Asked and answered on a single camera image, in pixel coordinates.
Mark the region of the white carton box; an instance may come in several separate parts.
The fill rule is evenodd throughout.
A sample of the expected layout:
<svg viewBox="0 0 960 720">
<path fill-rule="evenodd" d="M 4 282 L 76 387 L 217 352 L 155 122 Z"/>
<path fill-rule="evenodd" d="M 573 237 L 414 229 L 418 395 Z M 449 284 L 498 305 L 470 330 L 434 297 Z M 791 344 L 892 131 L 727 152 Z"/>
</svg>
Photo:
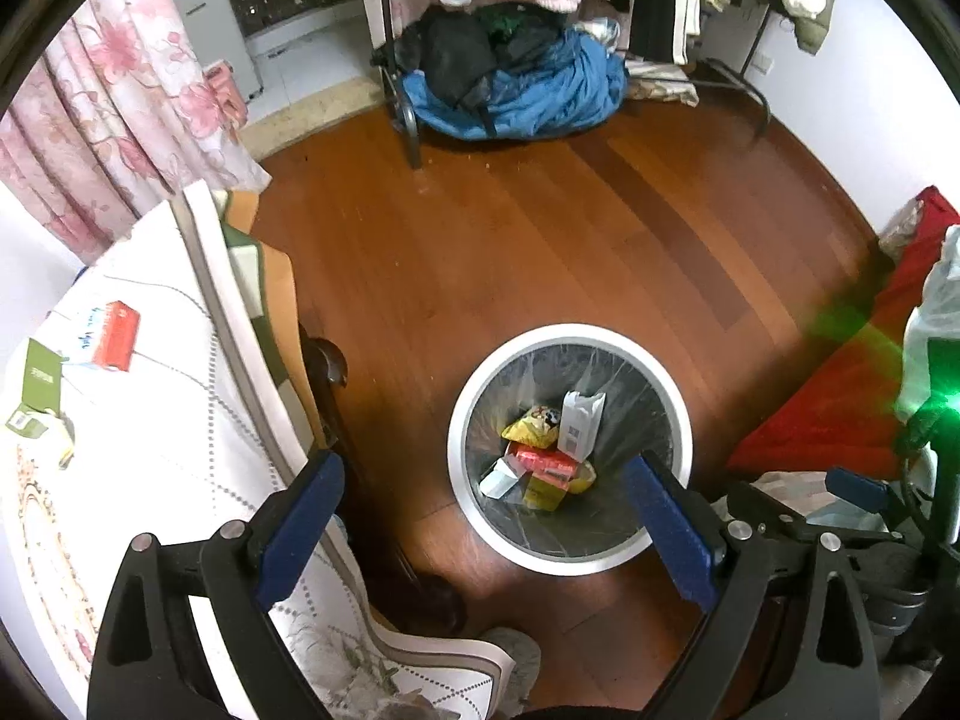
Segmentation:
<svg viewBox="0 0 960 720">
<path fill-rule="evenodd" d="M 556 449 L 579 463 L 586 461 L 596 447 L 604 406 L 604 394 L 583 395 L 581 392 L 568 392 L 563 398 L 562 421 Z"/>
</svg>

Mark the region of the red soda can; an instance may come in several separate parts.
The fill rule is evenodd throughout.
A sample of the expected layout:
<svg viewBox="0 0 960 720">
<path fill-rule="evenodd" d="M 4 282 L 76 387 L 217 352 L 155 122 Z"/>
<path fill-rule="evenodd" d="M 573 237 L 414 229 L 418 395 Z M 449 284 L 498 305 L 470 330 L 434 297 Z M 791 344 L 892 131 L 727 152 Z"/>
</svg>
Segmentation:
<svg viewBox="0 0 960 720">
<path fill-rule="evenodd" d="M 568 457 L 563 452 L 556 449 L 539 449 L 539 447 L 530 447 L 530 445 L 517 444 L 511 442 L 508 445 L 508 455 L 516 458 L 526 472 L 534 473 L 546 478 L 559 479 L 562 483 L 568 483 L 579 472 L 578 460 Z"/>
</svg>

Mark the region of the yellow snack bag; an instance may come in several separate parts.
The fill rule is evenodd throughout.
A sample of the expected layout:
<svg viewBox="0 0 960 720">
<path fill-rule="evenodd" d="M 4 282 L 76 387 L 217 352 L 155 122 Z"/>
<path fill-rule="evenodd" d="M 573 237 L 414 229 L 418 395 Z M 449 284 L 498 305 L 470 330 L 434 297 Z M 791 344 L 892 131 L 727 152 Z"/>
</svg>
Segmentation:
<svg viewBox="0 0 960 720">
<path fill-rule="evenodd" d="M 550 449 L 560 434 L 560 421 L 562 415 L 553 406 L 531 406 L 501 431 L 501 437 L 534 449 Z"/>
</svg>

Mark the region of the green paper card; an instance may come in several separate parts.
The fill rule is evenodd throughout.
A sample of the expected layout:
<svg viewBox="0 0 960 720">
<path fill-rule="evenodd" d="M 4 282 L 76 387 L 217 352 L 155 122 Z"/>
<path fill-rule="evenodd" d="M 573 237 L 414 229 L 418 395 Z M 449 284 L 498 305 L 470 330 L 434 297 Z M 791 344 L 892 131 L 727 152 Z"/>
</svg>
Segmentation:
<svg viewBox="0 0 960 720">
<path fill-rule="evenodd" d="M 51 427 L 64 426 L 60 411 L 64 360 L 32 338 L 26 348 L 20 405 L 5 422 L 7 429 L 25 439 L 37 439 Z"/>
</svg>

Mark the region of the white round trash bin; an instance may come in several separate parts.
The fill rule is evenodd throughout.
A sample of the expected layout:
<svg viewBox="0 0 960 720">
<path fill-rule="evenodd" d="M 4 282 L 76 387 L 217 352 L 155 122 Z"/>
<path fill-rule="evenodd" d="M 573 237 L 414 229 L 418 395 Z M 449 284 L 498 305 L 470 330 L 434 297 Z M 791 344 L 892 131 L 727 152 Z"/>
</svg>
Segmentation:
<svg viewBox="0 0 960 720">
<path fill-rule="evenodd" d="M 646 550 L 628 484 L 638 457 L 688 481 L 685 401 L 649 351 L 585 323 L 501 344 L 467 379 L 449 422 L 462 514 L 501 557 L 539 574 L 600 574 Z"/>
</svg>

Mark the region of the checked grey cushion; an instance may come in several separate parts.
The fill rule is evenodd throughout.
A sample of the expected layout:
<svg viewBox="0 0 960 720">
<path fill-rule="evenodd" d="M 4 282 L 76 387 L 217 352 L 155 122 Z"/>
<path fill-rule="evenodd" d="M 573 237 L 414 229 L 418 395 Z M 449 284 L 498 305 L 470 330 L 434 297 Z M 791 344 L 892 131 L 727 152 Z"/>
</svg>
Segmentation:
<svg viewBox="0 0 960 720">
<path fill-rule="evenodd" d="M 768 472 L 752 486 L 788 505 L 812 525 L 869 530 L 874 516 L 827 489 L 825 472 Z"/>
</svg>

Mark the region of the red blanket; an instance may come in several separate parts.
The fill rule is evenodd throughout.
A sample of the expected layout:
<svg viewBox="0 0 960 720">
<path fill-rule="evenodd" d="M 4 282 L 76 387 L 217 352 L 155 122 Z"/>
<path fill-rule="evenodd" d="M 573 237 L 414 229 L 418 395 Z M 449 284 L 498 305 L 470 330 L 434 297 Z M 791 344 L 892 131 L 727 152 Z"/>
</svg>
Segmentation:
<svg viewBox="0 0 960 720">
<path fill-rule="evenodd" d="M 947 229 L 958 223 L 958 211 L 935 187 L 921 190 L 911 208 L 919 213 L 918 226 L 875 298 L 869 321 L 737 445 L 726 463 L 729 475 L 758 478 L 843 466 L 885 481 L 898 476 L 893 444 L 900 429 L 895 403 L 905 328 L 939 262 Z"/>
</svg>

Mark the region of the white patterned tablecloth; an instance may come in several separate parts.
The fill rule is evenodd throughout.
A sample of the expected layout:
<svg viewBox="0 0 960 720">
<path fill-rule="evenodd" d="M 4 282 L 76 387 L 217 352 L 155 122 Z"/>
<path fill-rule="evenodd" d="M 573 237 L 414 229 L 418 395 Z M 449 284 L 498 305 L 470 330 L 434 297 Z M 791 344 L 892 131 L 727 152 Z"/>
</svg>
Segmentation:
<svg viewBox="0 0 960 720">
<path fill-rule="evenodd" d="M 245 312 L 213 188 L 156 206 L 72 286 L 39 340 L 64 360 L 60 403 L 73 454 L 23 440 L 5 481 L 32 622 L 71 702 L 88 699 L 110 585 L 130 540 L 210 535 L 247 520 L 306 465 Z M 122 301 L 140 314 L 127 372 L 91 362 L 91 317 Z M 329 522 L 270 621 L 340 718 L 398 706 L 488 718 L 512 658 L 482 640 L 395 632 L 373 614 L 352 530 Z"/>
</svg>

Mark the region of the grey slipper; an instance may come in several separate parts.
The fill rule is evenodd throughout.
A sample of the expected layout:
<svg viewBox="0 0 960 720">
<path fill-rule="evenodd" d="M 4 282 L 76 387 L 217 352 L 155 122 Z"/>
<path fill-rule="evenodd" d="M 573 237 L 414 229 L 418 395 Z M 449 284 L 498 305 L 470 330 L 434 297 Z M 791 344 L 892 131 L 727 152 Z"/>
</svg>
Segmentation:
<svg viewBox="0 0 960 720">
<path fill-rule="evenodd" d="M 514 661 L 511 676 L 506 681 L 505 695 L 498 707 L 501 718 L 521 715 L 529 706 L 530 693 L 539 679 L 542 651 L 539 644 L 523 631 L 511 628 L 493 628 L 483 632 L 482 639 L 500 647 Z"/>
</svg>

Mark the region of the black clothes pile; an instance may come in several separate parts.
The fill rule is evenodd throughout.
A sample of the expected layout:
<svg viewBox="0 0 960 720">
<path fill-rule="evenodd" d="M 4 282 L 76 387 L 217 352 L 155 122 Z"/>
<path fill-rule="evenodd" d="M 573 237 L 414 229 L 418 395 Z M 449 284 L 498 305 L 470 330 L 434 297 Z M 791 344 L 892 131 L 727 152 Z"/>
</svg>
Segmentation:
<svg viewBox="0 0 960 720">
<path fill-rule="evenodd" d="M 562 39 L 566 21 L 561 13 L 526 2 L 473 11 L 430 5 L 402 36 L 420 32 L 421 59 L 413 60 L 413 68 L 423 71 L 435 98 L 454 109 L 477 110 L 493 94 L 494 75 L 532 70 L 540 52 Z"/>
</svg>

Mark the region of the pink floral curtain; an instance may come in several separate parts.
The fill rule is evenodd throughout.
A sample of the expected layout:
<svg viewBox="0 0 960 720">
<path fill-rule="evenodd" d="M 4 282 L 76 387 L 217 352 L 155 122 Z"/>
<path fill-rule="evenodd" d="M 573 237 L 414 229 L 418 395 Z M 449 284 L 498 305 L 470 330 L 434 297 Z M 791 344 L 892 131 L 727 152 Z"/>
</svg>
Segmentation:
<svg viewBox="0 0 960 720">
<path fill-rule="evenodd" d="M 82 262 L 195 181 L 270 176 L 203 75 L 174 0 L 85 0 L 2 119 L 2 182 Z"/>
</svg>

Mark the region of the white air purifier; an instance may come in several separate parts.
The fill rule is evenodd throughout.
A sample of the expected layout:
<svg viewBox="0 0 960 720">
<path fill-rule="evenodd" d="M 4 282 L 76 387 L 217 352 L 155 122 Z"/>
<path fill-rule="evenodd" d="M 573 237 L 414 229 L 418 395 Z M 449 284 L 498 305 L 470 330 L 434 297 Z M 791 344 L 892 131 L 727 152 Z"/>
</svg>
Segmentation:
<svg viewBox="0 0 960 720">
<path fill-rule="evenodd" d="M 242 97 L 246 101 L 257 98 L 263 90 L 262 80 L 231 0 L 174 0 L 174 4 L 200 65 L 208 68 L 223 60 L 231 68 Z"/>
</svg>

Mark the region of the black clothes rack frame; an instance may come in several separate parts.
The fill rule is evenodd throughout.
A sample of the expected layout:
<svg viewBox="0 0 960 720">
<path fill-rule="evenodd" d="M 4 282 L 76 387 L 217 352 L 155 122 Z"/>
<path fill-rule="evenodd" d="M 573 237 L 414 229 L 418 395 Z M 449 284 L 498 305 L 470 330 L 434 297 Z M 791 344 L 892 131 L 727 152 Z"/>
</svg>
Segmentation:
<svg viewBox="0 0 960 720">
<path fill-rule="evenodd" d="M 379 20 L 381 20 L 382 32 L 384 32 L 384 41 L 382 41 L 379 46 L 374 48 L 373 58 L 371 59 L 371 64 L 373 67 L 377 68 L 379 71 L 379 76 L 381 76 L 381 85 L 384 89 L 384 96 L 386 96 L 386 103 L 389 106 L 389 109 L 392 112 L 392 123 L 394 127 L 397 128 L 402 138 L 404 138 L 404 149 L 405 156 L 407 156 L 407 161 L 409 161 L 410 167 L 413 171 L 418 171 L 423 167 L 423 160 L 421 159 L 421 143 L 420 143 L 420 124 L 429 124 L 430 122 L 425 121 L 418 117 L 418 107 L 416 107 L 416 101 L 410 98 L 409 94 L 409 83 L 413 82 L 423 82 L 423 94 L 425 94 L 425 99 L 430 96 L 428 94 L 428 85 L 427 78 L 423 75 L 423 71 L 418 70 L 418 68 L 413 68 L 413 60 L 421 59 L 421 39 L 418 37 L 420 32 L 416 29 L 412 32 L 412 37 L 410 39 L 404 39 L 404 36 L 400 34 L 400 37 L 395 36 L 395 23 L 394 17 L 392 16 L 392 5 L 389 7 L 389 0 L 379 0 L 381 5 L 377 5 L 379 8 Z M 596 34 L 600 34 L 602 41 L 599 44 L 604 44 L 604 41 L 607 41 L 610 46 L 607 46 L 610 50 L 607 52 L 608 57 L 613 57 L 615 52 L 612 52 L 612 39 L 615 29 L 615 23 L 612 20 L 604 20 L 604 18 L 597 18 L 597 20 L 584 21 L 584 23 L 578 23 L 577 26 L 585 26 L 587 36 L 590 36 L 590 39 L 597 43 Z M 540 86 L 544 86 L 547 80 L 551 78 L 558 78 L 556 73 L 553 73 L 551 76 L 545 76 L 544 71 L 539 70 L 540 65 L 546 67 L 544 62 L 540 62 L 540 59 L 547 57 L 547 54 L 550 54 L 550 50 L 545 49 L 545 52 L 540 52 L 539 59 L 535 59 L 534 65 L 531 65 L 532 70 L 527 69 L 527 75 L 532 78 L 532 76 L 537 76 L 534 80 L 537 83 L 534 83 L 535 89 L 539 89 Z M 683 70 L 682 67 L 677 67 L 676 65 L 661 65 L 661 64 L 650 64 L 649 62 L 640 62 L 640 60 L 630 60 L 626 62 L 623 67 L 623 83 L 622 83 L 622 97 L 620 98 L 620 103 L 623 103 L 625 99 L 652 99 L 652 101 L 680 101 L 683 104 L 688 104 L 689 106 L 695 107 L 700 100 L 698 96 L 698 89 L 726 89 L 726 91 L 738 91 L 739 93 L 747 94 L 748 98 L 752 99 L 754 103 L 757 103 L 761 109 L 761 119 L 760 123 L 757 125 L 757 130 L 755 130 L 755 138 L 760 138 L 761 135 L 765 135 L 766 130 L 771 124 L 771 110 L 770 105 L 768 104 L 768 99 L 763 96 L 763 93 L 760 93 L 760 90 L 752 85 L 752 83 L 747 82 L 747 78 L 739 73 L 738 71 L 732 70 L 729 65 L 725 64 L 722 60 L 719 59 L 704 59 L 703 65 L 706 67 L 706 70 L 709 73 L 713 73 L 713 76 L 703 76 L 703 78 L 698 78 L 698 76 L 690 76 Z M 506 75 L 503 78 L 508 78 L 512 83 L 514 80 L 522 80 L 526 76 L 521 75 Z M 509 135 L 506 132 L 498 132 L 494 128 L 491 132 L 493 135 L 488 135 L 486 130 L 483 130 L 482 135 L 478 140 L 519 140 L 519 142 L 525 142 L 526 140 L 543 140 L 544 138 L 555 138 L 563 137 L 563 135 L 568 135 L 568 133 L 581 132 L 581 130 L 587 130 L 594 125 L 599 125 L 603 121 L 607 121 L 608 117 L 612 115 L 612 112 L 615 109 L 612 109 L 608 114 L 605 114 L 604 117 L 597 119 L 576 119 L 576 122 L 569 117 L 566 112 L 563 112 L 563 115 L 568 115 L 568 118 L 563 122 L 560 122 L 558 117 L 562 117 L 562 111 L 558 110 L 558 114 L 551 119 L 552 122 L 560 122 L 556 127 L 553 128 L 544 128 L 540 127 L 537 132 L 526 133 L 524 132 L 517 133 L 516 137 L 514 135 Z"/>
</svg>

